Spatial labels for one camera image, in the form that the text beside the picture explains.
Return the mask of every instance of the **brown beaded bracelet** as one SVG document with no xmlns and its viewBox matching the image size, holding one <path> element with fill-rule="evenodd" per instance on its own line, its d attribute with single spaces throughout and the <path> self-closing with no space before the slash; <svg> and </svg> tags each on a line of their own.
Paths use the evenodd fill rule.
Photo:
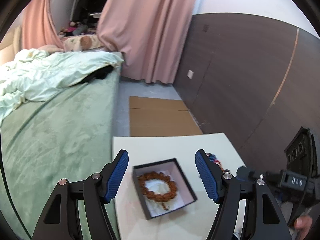
<svg viewBox="0 0 320 240">
<path fill-rule="evenodd" d="M 159 179 L 163 180 L 170 188 L 170 191 L 161 195 L 156 194 L 153 191 L 149 191 L 146 187 L 146 181 L 151 179 Z M 150 173 L 145 173 L 138 177 L 140 189 L 143 195 L 145 195 L 148 199 L 153 199 L 156 202 L 162 202 L 162 207 L 164 210 L 168 210 L 164 205 L 164 202 L 168 202 L 169 200 L 173 199 L 177 195 L 177 186 L 174 181 L 170 179 L 170 176 L 165 176 L 162 172 L 157 173 L 155 171 Z"/>
</svg>

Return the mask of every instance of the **beige headboard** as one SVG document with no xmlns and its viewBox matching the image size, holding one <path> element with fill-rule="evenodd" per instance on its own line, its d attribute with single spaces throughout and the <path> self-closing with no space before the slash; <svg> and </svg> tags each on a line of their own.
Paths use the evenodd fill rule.
<svg viewBox="0 0 320 240">
<path fill-rule="evenodd" d="M 0 43 L 0 65 L 13 61 L 20 51 L 21 26 L 9 31 Z"/>
</svg>

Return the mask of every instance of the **blue gripper pad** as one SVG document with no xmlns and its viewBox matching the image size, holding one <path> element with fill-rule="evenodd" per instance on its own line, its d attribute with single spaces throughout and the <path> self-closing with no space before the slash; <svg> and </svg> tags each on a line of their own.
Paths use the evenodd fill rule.
<svg viewBox="0 0 320 240">
<path fill-rule="evenodd" d="M 106 190 L 107 193 L 104 196 L 107 203 L 109 203 L 110 200 L 116 196 L 116 193 L 119 189 L 120 183 L 128 167 L 128 164 L 129 164 L 129 155 L 126 151 L 124 151 L 107 183 L 107 190 Z"/>
<path fill-rule="evenodd" d="M 219 199 L 217 183 L 199 151 L 196 152 L 196 167 L 208 197 L 213 199 L 214 202 L 217 202 Z"/>
</svg>

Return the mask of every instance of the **green bed sheet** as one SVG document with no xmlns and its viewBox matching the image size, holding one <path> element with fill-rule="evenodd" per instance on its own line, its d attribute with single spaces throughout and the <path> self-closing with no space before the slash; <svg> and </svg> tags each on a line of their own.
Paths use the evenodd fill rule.
<svg viewBox="0 0 320 240">
<path fill-rule="evenodd" d="M 112 116 L 120 68 L 103 80 L 70 87 L 47 102 L 28 102 L 4 119 L 1 147 L 13 203 L 32 235 L 57 182 L 84 180 L 112 161 Z M 84 239 L 90 239 L 79 201 Z M 29 239 L 0 179 L 0 209 L 14 232 Z M 114 203 L 107 213 L 119 239 Z"/>
</svg>

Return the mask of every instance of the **human hand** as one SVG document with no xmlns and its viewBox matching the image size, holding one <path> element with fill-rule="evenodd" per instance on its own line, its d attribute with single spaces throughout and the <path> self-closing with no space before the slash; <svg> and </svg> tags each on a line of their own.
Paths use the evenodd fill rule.
<svg viewBox="0 0 320 240">
<path fill-rule="evenodd" d="M 298 240 L 303 240 L 308 234 L 312 224 L 312 218 L 310 216 L 301 216 L 294 222 L 294 228 L 298 229 L 300 236 Z"/>
</svg>

